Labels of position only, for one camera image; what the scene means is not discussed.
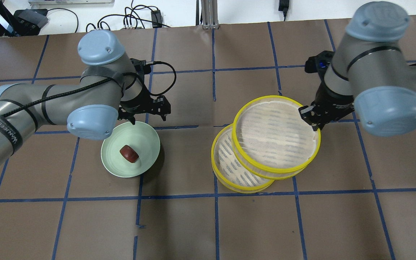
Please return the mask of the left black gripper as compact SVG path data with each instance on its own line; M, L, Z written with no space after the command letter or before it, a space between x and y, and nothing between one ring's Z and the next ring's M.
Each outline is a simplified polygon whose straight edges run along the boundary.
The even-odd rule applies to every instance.
M165 95L158 95L155 99L151 96L152 93L146 87L143 87L136 97L120 101L118 120L128 120L135 125L135 115L149 113L159 115L165 121L167 115L171 114L170 102Z

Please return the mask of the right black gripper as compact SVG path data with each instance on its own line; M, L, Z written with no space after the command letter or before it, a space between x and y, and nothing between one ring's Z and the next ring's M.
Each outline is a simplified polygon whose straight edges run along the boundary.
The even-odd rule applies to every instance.
M354 112L354 98L352 95L342 95L321 83L316 96L309 106L304 106L304 121L314 131L323 129L332 121L339 121L343 117Z

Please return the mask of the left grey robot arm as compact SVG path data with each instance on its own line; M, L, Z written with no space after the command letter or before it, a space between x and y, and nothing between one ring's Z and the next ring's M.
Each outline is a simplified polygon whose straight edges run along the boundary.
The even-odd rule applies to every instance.
M117 120L135 123L137 114L171 113L165 92L151 93L145 75L151 65L129 58L112 31L85 34L77 47L86 64L79 84L0 86L0 165L41 126L66 126L78 138L105 140Z

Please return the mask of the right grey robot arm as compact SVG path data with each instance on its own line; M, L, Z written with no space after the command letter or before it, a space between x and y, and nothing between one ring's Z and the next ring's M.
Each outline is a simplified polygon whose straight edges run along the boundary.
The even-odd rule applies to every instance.
M314 101L299 108L314 130L356 112L368 133L379 137L416 130L416 64L407 64L398 41L410 24L395 3L359 7L336 51L309 57L307 73L321 83Z

